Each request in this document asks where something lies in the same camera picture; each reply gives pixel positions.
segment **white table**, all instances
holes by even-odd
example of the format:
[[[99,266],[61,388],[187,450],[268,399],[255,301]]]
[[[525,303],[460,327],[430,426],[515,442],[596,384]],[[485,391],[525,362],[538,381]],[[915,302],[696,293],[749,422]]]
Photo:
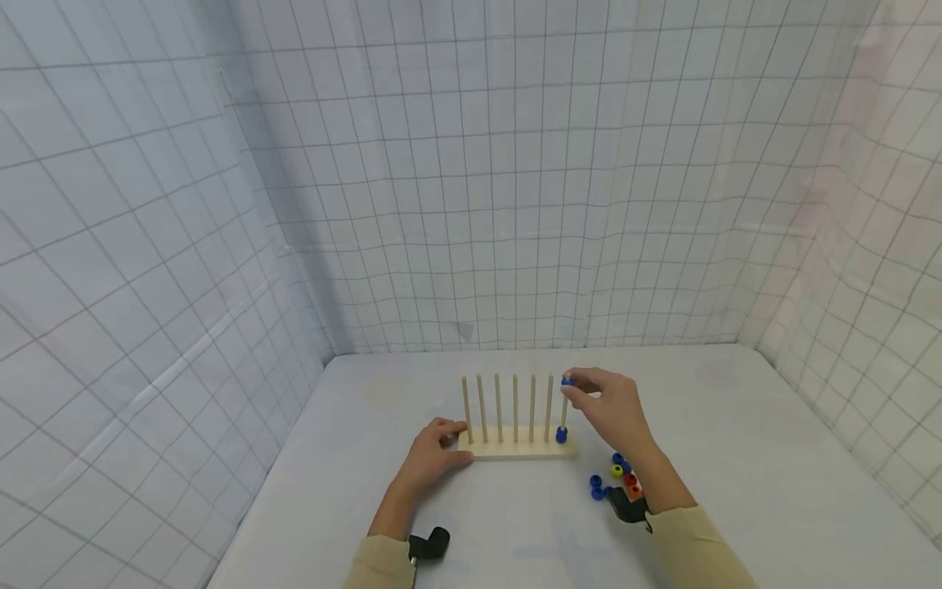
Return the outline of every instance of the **white table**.
[[[415,433],[463,417],[462,375],[489,391],[500,372],[509,391],[519,374],[525,407],[531,373],[545,391],[573,365],[638,381],[659,444],[760,586],[942,586],[942,555],[801,399],[758,353],[721,345],[335,358],[210,587],[339,587]],[[451,545],[417,587],[667,586],[643,524],[590,498],[611,450],[569,417],[576,460],[477,463],[422,504],[414,532],[444,526]]]

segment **finger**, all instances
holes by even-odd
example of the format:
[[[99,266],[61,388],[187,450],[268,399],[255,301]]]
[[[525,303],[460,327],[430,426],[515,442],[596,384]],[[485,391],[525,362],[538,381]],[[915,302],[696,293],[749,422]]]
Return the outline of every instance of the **finger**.
[[[435,427],[439,437],[447,437],[457,434],[458,432],[463,432],[466,429],[468,429],[467,421],[451,421],[449,419],[446,419],[445,423],[440,423]]]
[[[451,423],[451,422],[452,422],[451,419],[445,419],[444,417],[436,417],[435,419],[429,422],[428,427],[437,428],[440,425],[444,425],[446,423]]]
[[[615,383],[619,374],[601,368],[569,368],[566,371],[576,386],[587,393],[604,391],[606,386]]]
[[[590,397],[588,393],[576,386],[561,386],[560,390],[566,399],[573,404],[573,407],[582,412],[590,408],[593,403],[598,402],[598,399]]]
[[[458,466],[470,465],[474,462],[474,453],[468,450],[459,450],[448,453],[446,464],[448,468],[457,468]]]

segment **beige sleeve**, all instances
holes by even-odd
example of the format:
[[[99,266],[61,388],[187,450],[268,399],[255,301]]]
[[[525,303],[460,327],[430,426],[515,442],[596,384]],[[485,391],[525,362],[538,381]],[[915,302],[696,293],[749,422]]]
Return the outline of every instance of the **beige sleeve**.
[[[368,536],[357,548],[344,589],[412,589],[414,577],[407,543]]]
[[[703,507],[672,509],[647,520],[675,589],[757,587]]]

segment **grid backdrop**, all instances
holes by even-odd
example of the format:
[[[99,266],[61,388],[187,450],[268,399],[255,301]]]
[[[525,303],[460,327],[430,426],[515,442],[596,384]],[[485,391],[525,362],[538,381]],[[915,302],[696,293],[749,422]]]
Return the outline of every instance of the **grid backdrop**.
[[[0,582],[201,587],[349,352],[757,347],[942,548],[942,0],[0,0]]]

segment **wooden peg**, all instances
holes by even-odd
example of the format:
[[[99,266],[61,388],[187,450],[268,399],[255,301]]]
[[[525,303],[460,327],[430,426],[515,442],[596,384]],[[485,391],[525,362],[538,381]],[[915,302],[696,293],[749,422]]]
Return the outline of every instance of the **wooden peg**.
[[[536,374],[530,376],[530,439],[533,441],[533,416],[536,411]]]
[[[478,374],[478,403],[480,404],[480,434],[487,444],[487,409],[484,408],[484,385],[480,381]]]
[[[517,375],[513,375],[513,443],[517,443]]]
[[[562,396],[562,417],[560,418],[560,427],[566,429],[566,407],[569,406],[569,398]]]
[[[504,419],[500,415],[500,375],[494,373],[494,396],[497,398],[497,443],[504,443]]]
[[[468,424],[468,444],[474,444],[474,434],[471,433],[471,405],[468,404],[468,380],[462,377],[462,396],[464,397],[464,422]]]
[[[553,375],[549,375],[549,382],[546,384],[546,423],[543,427],[543,441],[549,441],[549,412],[553,406]]]

